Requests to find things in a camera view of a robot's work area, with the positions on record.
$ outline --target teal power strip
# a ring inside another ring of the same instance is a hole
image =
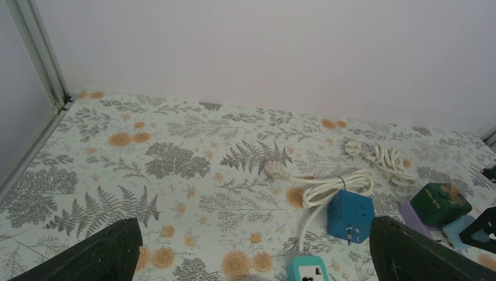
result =
[[[329,281],[320,256],[296,256],[286,268],[288,281]]]

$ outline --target table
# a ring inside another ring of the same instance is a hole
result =
[[[477,216],[496,203],[478,171],[496,159],[469,133],[208,103],[83,92],[0,207],[1,278],[14,277],[112,222],[137,217],[135,280],[287,280],[309,210],[307,186],[270,180],[276,157],[301,177],[371,167],[349,140],[394,147],[425,183],[458,187]],[[405,200],[373,168],[376,215],[398,220]],[[347,245],[316,217],[305,248],[330,280],[377,280],[368,241]],[[493,254],[464,253],[496,270]]]

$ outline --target coiled white cable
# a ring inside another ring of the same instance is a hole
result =
[[[374,189],[374,179],[372,178],[370,170],[358,170],[344,174],[342,177],[333,177],[325,180],[307,180],[292,177],[289,173],[284,173],[282,169],[283,166],[281,162],[275,160],[269,160],[265,165],[266,173],[274,179],[290,180],[297,183],[319,184],[318,186],[311,187],[303,192],[303,207],[318,207],[307,219],[301,230],[298,250],[302,253],[304,252],[303,245],[308,225],[317,214],[327,206],[332,197],[334,197],[339,190],[347,190],[359,195],[370,196]]]
[[[408,173],[403,166],[400,152],[394,148],[386,149],[383,145],[375,145],[372,150],[365,150],[361,143],[351,140],[346,144],[345,151],[350,155],[360,154],[379,170],[392,174],[391,181],[400,187],[415,185],[416,177]]]

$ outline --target green cube power socket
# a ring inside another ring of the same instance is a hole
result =
[[[423,224],[442,227],[472,210],[472,205],[450,183],[428,183],[410,203]]]

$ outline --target purple power strip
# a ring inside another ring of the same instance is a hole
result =
[[[412,204],[410,202],[407,202],[403,204],[399,208],[399,213],[401,214],[401,217],[405,221],[405,225],[407,227],[410,227],[411,229],[415,230],[416,232],[423,234],[424,236],[439,242],[440,244],[455,250],[457,253],[463,255],[463,252],[455,249],[454,247],[449,245],[449,239],[447,238],[446,235],[444,235],[443,229],[440,227],[428,227],[427,225],[423,224],[420,218],[417,216],[414,208],[412,207]]]

